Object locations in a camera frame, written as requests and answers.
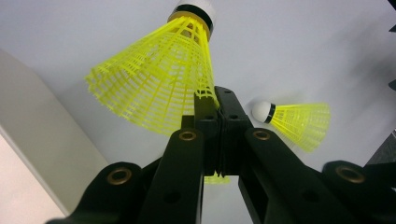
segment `white wall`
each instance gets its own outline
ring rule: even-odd
[[[0,80],[0,133],[61,210],[72,212],[107,162],[40,78],[2,50]]]
[[[64,214],[0,135],[0,223],[45,223]]]

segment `brass insert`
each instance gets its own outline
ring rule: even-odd
[[[366,177],[361,172],[345,165],[335,168],[335,172],[343,179],[354,184],[361,184],[366,180]]]
[[[108,176],[107,182],[111,185],[121,185],[126,183],[132,177],[130,169],[119,167],[114,169]]]
[[[184,140],[184,141],[191,141],[191,140],[194,140],[197,137],[197,134],[193,133],[193,132],[190,132],[190,131],[186,131],[186,132],[183,132],[183,133],[179,134],[178,137],[181,140]]]
[[[271,135],[265,131],[256,131],[253,133],[253,136],[255,136],[257,139],[265,141],[265,140],[270,139]]]

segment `yellow shuttlecock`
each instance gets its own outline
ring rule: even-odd
[[[212,176],[205,176],[204,183],[205,184],[229,184],[230,177],[221,176],[218,173],[215,173]]]
[[[313,151],[326,135],[330,122],[327,104],[274,105],[260,102],[253,106],[254,119],[272,124],[294,144]]]
[[[168,23],[95,66],[89,91],[115,114],[170,135],[193,115],[194,94],[214,91],[208,39],[214,10],[207,1],[181,1]]]

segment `white cork tip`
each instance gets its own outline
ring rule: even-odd
[[[257,121],[264,123],[267,120],[267,117],[271,110],[271,103],[262,101],[253,106],[251,110],[251,114],[253,118]]]

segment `shuttlecock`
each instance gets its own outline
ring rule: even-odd
[[[193,115],[194,94],[219,106],[208,46],[214,14],[208,1],[180,1],[168,23],[96,65],[89,91],[115,114],[168,135]]]
[[[219,175],[218,173],[215,173],[214,175],[211,175],[211,176],[205,176],[204,183],[210,184],[210,185],[229,184],[230,177],[228,177],[227,175],[222,176],[222,175]]]
[[[260,102],[253,106],[253,118],[272,124],[291,142],[305,151],[313,151],[329,128],[327,104],[274,105]]]

